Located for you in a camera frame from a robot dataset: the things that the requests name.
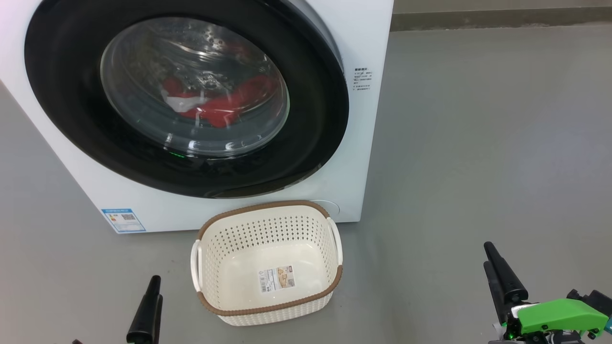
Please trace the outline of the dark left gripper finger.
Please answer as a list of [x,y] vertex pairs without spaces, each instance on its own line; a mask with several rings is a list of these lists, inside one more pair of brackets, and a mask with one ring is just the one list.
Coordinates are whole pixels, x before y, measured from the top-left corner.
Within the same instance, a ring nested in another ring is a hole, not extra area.
[[152,330],[152,343],[153,344],[159,343],[162,308],[163,308],[163,296],[157,295],[157,299],[155,300],[154,322],[153,322],[153,330]]
[[128,344],[152,344],[155,300],[160,294],[161,277],[152,276],[127,333]]

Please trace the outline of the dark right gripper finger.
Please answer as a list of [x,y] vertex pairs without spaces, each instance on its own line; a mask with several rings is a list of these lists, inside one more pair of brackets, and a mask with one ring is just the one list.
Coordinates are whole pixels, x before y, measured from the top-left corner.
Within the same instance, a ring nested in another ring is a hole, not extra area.
[[484,262],[487,279],[492,283],[496,299],[500,304],[519,304],[527,300],[528,292],[518,279],[514,270],[499,254],[496,246],[487,241],[484,243],[487,260]]
[[505,292],[503,291],[502,279],[509,277],[508,269],[502,268],[498,273],[491,261],[483,262],[483,268],[487,276],[488,288],[491,292],[492,302],[495,306],[498,322],[507,322],[507,311],[504,301]]

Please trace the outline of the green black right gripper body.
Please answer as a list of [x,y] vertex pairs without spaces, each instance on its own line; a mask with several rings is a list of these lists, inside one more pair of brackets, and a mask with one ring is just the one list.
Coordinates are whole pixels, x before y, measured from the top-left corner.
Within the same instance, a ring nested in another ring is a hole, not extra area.
[[494,344],[583,344],[611,333],[611,298],[597,290],[543,303],[506,304],[507,322],[497,322]]

